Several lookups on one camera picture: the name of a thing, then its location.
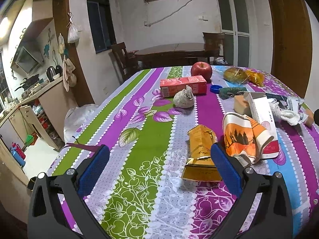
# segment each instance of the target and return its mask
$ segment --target white box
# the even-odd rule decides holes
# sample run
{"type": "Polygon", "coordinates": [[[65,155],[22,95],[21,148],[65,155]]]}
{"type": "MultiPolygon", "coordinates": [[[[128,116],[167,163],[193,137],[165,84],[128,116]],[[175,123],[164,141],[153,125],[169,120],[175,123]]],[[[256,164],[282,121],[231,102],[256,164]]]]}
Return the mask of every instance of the white box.
{"type": "Polygon", "coordinates": [[[268,130],[274,139],[264,148],[262,159],[275,158],[279,155],[278,137],[272,111],[264,92],[245,92],[244,99],[249,103],[254,120],[268,130]]]}

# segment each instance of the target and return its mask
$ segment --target ceiling light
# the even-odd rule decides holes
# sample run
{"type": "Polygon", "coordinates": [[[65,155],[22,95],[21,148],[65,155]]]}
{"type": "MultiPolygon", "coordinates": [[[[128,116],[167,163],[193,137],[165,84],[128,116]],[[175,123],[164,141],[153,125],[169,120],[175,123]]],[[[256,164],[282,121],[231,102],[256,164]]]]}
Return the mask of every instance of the ceiling light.
{"type": "Polygon", "coordinates": [[[0,23],[0,38],[3,38],[8,31],[9,28],[9,20],[8,17],[5,17],[0,23]]]}

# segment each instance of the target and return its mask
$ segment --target red apple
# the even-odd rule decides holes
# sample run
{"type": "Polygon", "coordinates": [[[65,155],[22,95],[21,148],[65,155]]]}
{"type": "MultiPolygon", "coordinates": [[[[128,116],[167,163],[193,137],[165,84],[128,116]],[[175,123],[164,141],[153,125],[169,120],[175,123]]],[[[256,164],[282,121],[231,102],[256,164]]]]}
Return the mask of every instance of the red apple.
{"type": "Polygon", "coordinates": [[[197,62],[193,64],[190,70],[190,74],[191,76],[201,75],[207,82],[210,82],[213,74],[213,69],[211,65],[206,62],[197,62]]]}

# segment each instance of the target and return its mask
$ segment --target white floor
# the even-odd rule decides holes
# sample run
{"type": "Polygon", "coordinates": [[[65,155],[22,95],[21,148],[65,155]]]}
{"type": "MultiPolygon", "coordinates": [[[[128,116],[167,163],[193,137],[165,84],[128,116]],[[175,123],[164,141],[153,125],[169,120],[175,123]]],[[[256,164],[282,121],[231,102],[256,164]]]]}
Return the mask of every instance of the white floor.
{"type": "Polygon", "coordinates": [[[26,155],[26,165],[23,167],[23,171],[31,179],[40,172],[46,173],[59,153],[39,137],[35,145],[28,146],[24,154],[26,155]]]}

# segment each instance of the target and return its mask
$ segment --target window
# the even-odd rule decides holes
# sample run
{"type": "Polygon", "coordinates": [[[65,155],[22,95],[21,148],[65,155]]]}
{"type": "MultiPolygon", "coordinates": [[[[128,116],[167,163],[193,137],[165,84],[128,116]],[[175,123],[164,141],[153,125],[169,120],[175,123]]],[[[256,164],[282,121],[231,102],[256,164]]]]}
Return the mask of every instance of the window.
{"type": "Polygon", "coordinates": [[[218,4],[225,33],[225,60],[231,65],[248,67],[250,34],[246,0],[218,0],[218,4]]]}
{"type": "Polygon", "coordinates": [[[90,28],[96,53],[116,44],[109,0],[87,0],[90,28]]]}
{"type": "MultiPolygon", "coordinates": [[[[2,64],[2,51],[0,52],[0,97],[2,103],[5,101],[5,98],[8,99],[8,102],[12,101],[12,96],[7,84],[7,80],[5,79],[3,64],[2,64]]],[[[2,104],[0,104],[0,112],[3,111],[2,104]]]]}

